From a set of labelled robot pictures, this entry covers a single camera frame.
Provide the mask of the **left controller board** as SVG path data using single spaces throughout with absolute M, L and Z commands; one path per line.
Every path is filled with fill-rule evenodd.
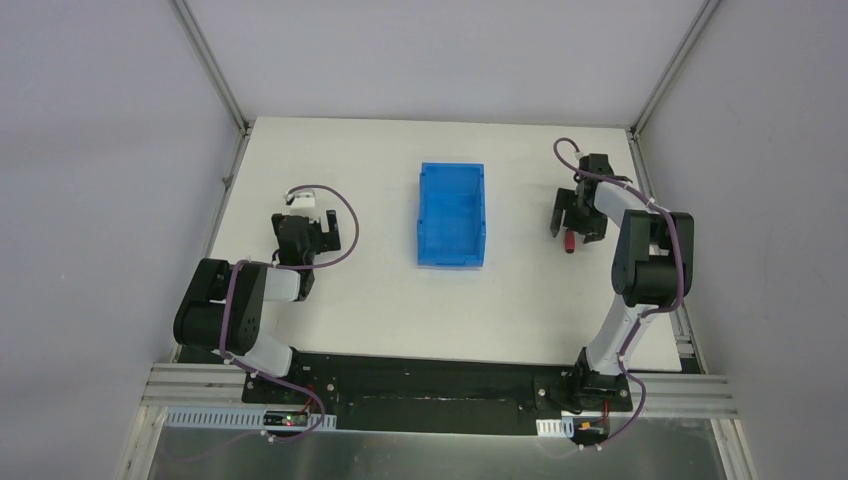
M 266 411 L 263 423 L 270 427 L 305 428 L 309 424 L 310 414 L 300 411 Z

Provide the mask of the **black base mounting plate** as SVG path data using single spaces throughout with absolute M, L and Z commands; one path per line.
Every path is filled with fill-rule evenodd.
M 247 404 L 326 411 L 357 431 L 533 435 L 562 413 L 629 413 L 626 377 L 577 365 L 496 364 L 299 353 L 287 385 L 247 377 Z

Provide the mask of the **red handled screwdriver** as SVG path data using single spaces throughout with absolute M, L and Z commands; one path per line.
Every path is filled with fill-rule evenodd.
M 567 254 L 573 254 L 576 250 L 576 234 L 571 230 L 565 232 L 564 248 Z

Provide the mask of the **right aluminium frame post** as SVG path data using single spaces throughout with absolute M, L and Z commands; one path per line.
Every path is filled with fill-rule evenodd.
M 700 3 L 693 20 L 687 27 L 671 59 L 662 71 L 658 82 L 652 89 L 647 101 L 631 126 L 630 132 L 635 140 L 641 136 L 648 126 L 664 96 L 671 88 L 678 74 L 682 71 L 690 54 L 723 4 L 723 0 L 704 0 Z

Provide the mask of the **aluminium front frame rail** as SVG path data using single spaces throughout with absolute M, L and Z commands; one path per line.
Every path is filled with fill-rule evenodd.
M 638 373 L 647 387 L 646 418 L 739 418 L 728 380 L 718 375 Z M 156 363 L 144 405 L 237 407 L 250 375 L 223 364 Z

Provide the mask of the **aluminium frame post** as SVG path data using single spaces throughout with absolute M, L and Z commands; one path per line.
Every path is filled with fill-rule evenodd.
M 250 121 L 240 107 L 189 2 L 186 0 L 169 0 L 168 3 L 224 109 L 236 129 L 242 136 L 245 136 L 250 128 Z
M 671 59 L 662 71 L 658 82 L 652 89 L 647 101 L 631 126 L 630 132 L 635 140 L 641 136 L 648 126 L 664 96 L 671 88 L 678 74 L 682 71 L 690 54 L 723 4 L 723 0 L 704 0 L 700 3 L 693 20 L 687 27 Z

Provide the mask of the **blue plastic bin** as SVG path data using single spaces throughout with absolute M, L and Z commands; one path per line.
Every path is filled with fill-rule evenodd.
M 417 263 L 423 267 L 480 268 L 485 260 L 486 238 L 484 166 L 422 163 Z

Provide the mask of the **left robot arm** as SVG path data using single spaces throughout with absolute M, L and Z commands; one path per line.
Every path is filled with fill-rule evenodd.
M 227 260 L 202 259 L 173 323 L 175 341 L 185 347 L 225 353 L 277 378 L 288 375 L 296 349 L 262 329 L 269 302 L 302 302 L 315 281 L 315 257 L 341 249 L 337 213 L 322 220 L 307 214 L 275 213 L 272 230 L 280 269 L 247 261 L 240 267 Z

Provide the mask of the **left aluminium frame post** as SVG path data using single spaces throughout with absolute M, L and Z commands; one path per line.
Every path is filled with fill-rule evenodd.
M 168 3 L 224 109 L 236 129 L 242 136 L 245 136 L 250 128 L 250 121 L 240 107 L 189 2 L 186 0 L 169 0 Z

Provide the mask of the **right controller board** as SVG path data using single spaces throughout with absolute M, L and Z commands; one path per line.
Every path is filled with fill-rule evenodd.
M 606 441 L 611 433 L 608 419 L 596 421 L 580 421 L 575 424 L 572 441 L 582 445 L 596 445 Z

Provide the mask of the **metal sheet front panel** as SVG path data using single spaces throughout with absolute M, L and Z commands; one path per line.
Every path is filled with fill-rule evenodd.
M 600 451 L 565 438 L 166 428 L 152 479 L 723 479 L 708 425 L 641 422 Z

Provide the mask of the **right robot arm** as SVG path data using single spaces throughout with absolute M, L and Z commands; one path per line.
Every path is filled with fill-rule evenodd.
M 573 414 L 631 407 L 628 362 L 648 326 L 680 306 L 692 285 L 694 219 L 668 212 L 615 175 L 607 155 L 578 153 L 573 189 L 556 194 L 549 230 L 567 253 L 579 242 L 618 228 L 611 264 L 615 293 L 605 320 L 563 378 L 547 388 L 548 401 Z

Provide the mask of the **controller board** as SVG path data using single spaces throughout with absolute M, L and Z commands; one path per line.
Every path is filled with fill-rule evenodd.
M 608 419 L 596 421 L 580 421 L 575 424 L 572 441 L 582 445 L 596 445 L 606 441 L 611 433 Z
M 310 414 L 300 411 L 266 411 L 263 423 L 270 427 L 305 428 L 309 424 Z

